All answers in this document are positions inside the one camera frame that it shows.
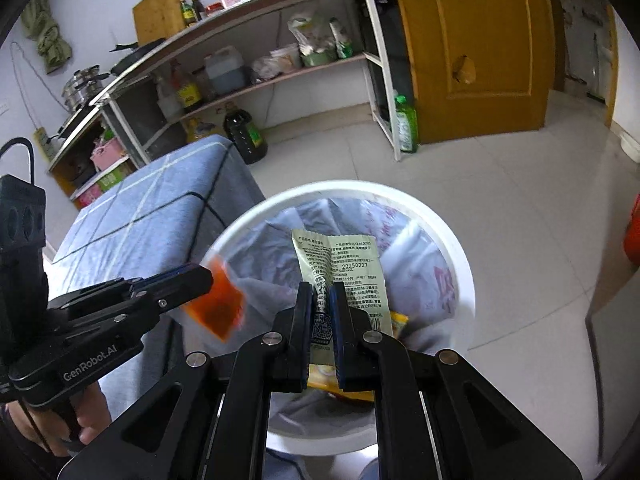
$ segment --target green bottle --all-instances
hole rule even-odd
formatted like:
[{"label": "green bottle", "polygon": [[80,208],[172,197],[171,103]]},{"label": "green bottle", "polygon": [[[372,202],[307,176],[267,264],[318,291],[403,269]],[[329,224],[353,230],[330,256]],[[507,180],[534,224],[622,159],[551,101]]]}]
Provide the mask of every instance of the green bottle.
[{"label": "green bottle", "polygon": [[400,134],[400,151],[415,153],[418,149],[418,119],[415,108],[407,104],[406,97],[396,96],[396,115]]}]

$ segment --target door panel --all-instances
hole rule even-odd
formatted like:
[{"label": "door panel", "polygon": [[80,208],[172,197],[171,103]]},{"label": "door panel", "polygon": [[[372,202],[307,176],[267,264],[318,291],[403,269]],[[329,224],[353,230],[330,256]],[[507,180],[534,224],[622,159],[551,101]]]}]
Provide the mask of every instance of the door panel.
[{"label": "door panel", "polygon": [[537,129],[554,77],[548,0],[399,0],[420,142]]}]

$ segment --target metal bolt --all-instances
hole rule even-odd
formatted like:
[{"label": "metal bolt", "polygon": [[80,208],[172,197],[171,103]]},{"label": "metal bolt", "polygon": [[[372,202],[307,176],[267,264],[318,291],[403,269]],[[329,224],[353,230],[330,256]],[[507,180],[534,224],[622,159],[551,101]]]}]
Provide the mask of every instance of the metal bolt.
[{"label": "metal bolt", "polygon": [[279,334],[278,332],[267,332],[262,336],[262,342],[265,345],[273,346],[279,344],[281,341],[282,334]]},{"label": "metal bolt", "polygon": [[440,352],[440,362],[445,365],[454,365],[458,362],[458,354],[453,350],[443,350]]},{"label": "metal bolt", "polygon": [[197,368],[198,366],[202,366],[207,362],[207,356],[202,352],[194,352],[193,354],[187,355],[187,364],[191,368]]},{"label": "metal bolt", "polygon": [[376,344],[382,341],[382,334],[377,330],[367,330],[364,334],[362,334],[362,338],[367,343]]}]

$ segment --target orange plastic object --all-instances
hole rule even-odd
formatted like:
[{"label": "orange plastic object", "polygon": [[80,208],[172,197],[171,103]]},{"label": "orange plastic object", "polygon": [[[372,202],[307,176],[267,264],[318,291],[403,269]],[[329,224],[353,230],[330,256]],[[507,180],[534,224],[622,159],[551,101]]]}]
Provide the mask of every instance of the orange plastic object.
[{"label": "orange plastic object", "polygon": [[631,221],[626,228],[624,241],[626,257],[637,266],[640,266],[640,195],[631,211]]},{"label": "orange plastic object", "polygon": [[211,290],[187,303],[184,309],[203,327],[226,341],[242,321],[244,296],[229,281],[222,262],[217,258],[207,268],[213,275]]}]

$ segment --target soy sauce bottle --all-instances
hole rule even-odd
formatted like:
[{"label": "soy sauce bottle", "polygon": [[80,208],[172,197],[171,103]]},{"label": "soy sauce bottle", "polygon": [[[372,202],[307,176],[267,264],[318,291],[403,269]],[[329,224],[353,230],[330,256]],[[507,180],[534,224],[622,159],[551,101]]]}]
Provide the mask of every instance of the soy sauce bottle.
[{"label": "soy sauce bottle", "polygon": [[223,127],[245,164],[258,162],[267,154],[267,141],[255,127],[251,114],[238,108],[225,116]]}]

